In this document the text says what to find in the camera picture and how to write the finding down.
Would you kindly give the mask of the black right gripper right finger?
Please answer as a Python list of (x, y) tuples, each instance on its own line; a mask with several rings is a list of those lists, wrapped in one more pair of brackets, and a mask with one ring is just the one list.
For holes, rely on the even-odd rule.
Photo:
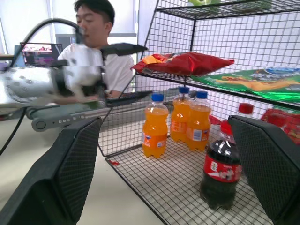
[(300, 146), (279, 127), (228, 119), (250, 187), (274, 225), (300, 225)]

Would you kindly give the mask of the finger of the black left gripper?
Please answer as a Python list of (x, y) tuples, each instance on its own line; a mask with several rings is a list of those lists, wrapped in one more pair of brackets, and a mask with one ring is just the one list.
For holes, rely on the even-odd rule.
[(131, 55), (147, 51), (148, 48), (142, 45), (134, 45), (129, 43), (117, 43), (103, 46), (100, 51), (103, 55), (116, 54), (118, 56)]
[(153, 91), (139, 91), (132, 93), (123, 93), (120, 97), (107, 98), (105, 103), (106, 106), (129, 105), (151, 95), (152, 92)]

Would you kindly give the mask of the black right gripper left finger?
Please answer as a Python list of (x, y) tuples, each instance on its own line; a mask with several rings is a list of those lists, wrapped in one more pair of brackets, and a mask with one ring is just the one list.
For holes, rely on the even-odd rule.
[(0, 225), (76, 225), (94, 176), (98, 117), (61, 131), (0, 211)]

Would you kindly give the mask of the grey conveyor with green belt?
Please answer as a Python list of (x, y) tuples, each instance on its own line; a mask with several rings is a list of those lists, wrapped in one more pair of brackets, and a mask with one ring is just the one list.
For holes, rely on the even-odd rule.
[(26, 116), (32, 120), (31, 125), (36, 132), (44, 132), (52, 128), (66, 127), (80, 120), (106, 116), (109, 111), (110, 108), (91, 109), (84, 104), (47, 105), (30, 107)]

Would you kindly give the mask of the green object on rack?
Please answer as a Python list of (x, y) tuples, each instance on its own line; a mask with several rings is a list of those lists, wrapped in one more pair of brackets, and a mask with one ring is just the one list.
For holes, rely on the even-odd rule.
[(221, 0), (188, 0), (187, 6), (205, 6), (221, 3)]

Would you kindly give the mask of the man in white t-shirt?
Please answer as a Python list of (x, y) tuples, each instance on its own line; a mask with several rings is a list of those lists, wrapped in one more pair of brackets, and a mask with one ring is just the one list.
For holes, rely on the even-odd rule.
[[(84, 30), (88, 47), (100, 49), (108, 45), (114, 25), (115, 11), (108, 0), (78, 0), (74, 6), (77, 25)], [(110, 54), (105, 60), (104, 76), (109, 97), (119, 97), (133, 77), (133, 58), (130, 55)]]

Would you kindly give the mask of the orange soda bottle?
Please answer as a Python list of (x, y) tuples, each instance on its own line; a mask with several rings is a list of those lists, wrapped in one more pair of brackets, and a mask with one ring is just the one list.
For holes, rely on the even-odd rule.
[(206, 91), (197, 91), (196, 98), (190, 103), (186, 144), (191, 150), (204, 151), (208, 144), (211, 106), (207, 98)]
[(170, 137), (176, 142), (186, 142), (186, 131), (190, 114), (189, 87), (179, 87), (179, 95), (172, 101)]
[(154, 93), (151, 103), (145, 108), (145, 123), (142, 128), (142, 148), (146, 157), (160, 158), (166, 148), (168, 108), (163, 104), (164, 95)]

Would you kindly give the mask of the red snack packets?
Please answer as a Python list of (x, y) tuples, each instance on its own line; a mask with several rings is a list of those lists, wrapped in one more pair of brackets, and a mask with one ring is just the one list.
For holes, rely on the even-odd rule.
[(300, 112), (269, 108), (261, 120), (281, 128), (296, 145), (300, 145)]

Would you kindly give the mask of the cola bottle with red label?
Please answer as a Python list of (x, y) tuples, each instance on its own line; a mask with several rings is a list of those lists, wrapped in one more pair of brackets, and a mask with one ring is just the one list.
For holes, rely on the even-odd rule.
[(200, 197), (212, 209), (233, 206), (236, 185), (241, 177), (239, 151), (227, 120), (220, 124), (218, 139), (208, 145), (200, 184)]
[(238, 116), (253, 117), (254, 106), (249, 103), (240, 103), (238, 108)]

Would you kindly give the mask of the red chips bag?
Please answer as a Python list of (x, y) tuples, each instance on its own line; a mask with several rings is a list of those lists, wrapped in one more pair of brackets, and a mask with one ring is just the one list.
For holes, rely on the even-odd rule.
[(137, 73), (151, 74), (154, 72), (183, 76), (202, 76), (230, 66), (234, 60), (196, 52), (183, 54), (153, 54), (144, 57), (132, 66)]

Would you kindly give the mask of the computer monitor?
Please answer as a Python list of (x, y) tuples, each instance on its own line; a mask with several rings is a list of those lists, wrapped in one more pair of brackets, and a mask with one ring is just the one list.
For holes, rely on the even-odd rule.
[(21, 46), (26, 66), (45, 67), (57, 60), (63, 51), (62, 44), (21, 43)]

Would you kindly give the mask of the green chips bag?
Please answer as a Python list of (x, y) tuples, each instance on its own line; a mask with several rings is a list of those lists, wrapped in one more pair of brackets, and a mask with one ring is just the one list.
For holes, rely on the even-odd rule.
[(245, 92), (265, 99), (300, 103), (300, 68), (265, 68), (228, 74), (192, 76), (208, 86)]

